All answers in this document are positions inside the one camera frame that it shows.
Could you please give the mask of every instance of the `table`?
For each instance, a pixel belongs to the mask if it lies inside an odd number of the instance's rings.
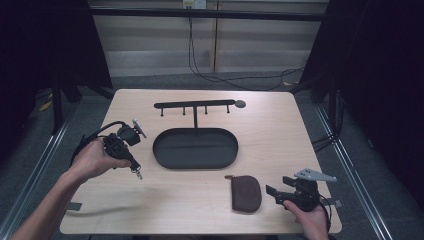
[[[193,127],[192,109],[161,111],[158,102],[234,99],[245,108],[208,107],[198,110],[201,127],[219,127],[232,132],[239,151],[230,166],[217,170],[169,170],[153,155],[155,138],[169,128]],[[248,91],[131,90],[116,92],[103,125],[138,119],[147,135],[130,151],[141,165],[143,180],[129,169],[110,170],[83,184],[72,202],[79,211],[68,210],[60,229],[64,234],[287,234],[301,228],[294,216],[275,204],[265,185],[294,192],[282,176],[311,168],[321,172],[294,97],[290,93]],[[225,175],[251,175],[258,179],[262,205],[253,214],[231,208],[231,186]],[[325,182],[320,193],[329,198]],[[342,225],[333,206],[330,232]]]

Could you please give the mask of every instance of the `coin purse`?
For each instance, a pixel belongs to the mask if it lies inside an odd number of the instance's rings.
[[[259,182],[252,176],[225,176],[231,180],[232,208],[235,211],[253,213],[262,203]]]

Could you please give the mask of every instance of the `wall outlet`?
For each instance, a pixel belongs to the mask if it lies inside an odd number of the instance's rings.
[[[194,1],[195,0],[183,0],[183,8],[184,9],[194,9]]]
[[[194,9],[206,9],[206,0],[194,0]]]

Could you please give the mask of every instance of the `black tray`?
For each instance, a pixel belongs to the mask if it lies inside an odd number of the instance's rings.
[[[237,157],[237,138],[222,128],[172,128],[155,139],[156,161],[168,169],[220,169]]]

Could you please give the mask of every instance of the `wall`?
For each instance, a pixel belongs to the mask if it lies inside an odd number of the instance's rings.
[[[182,8],[182,1],[91,0],[92,6]],[[207,1],[207,9],[324,13],[324,1]],[[191,72],[187,18],[95,16],[112,77]],[[193,19],[201,72],[282,71],[305,65],[320,23]]]

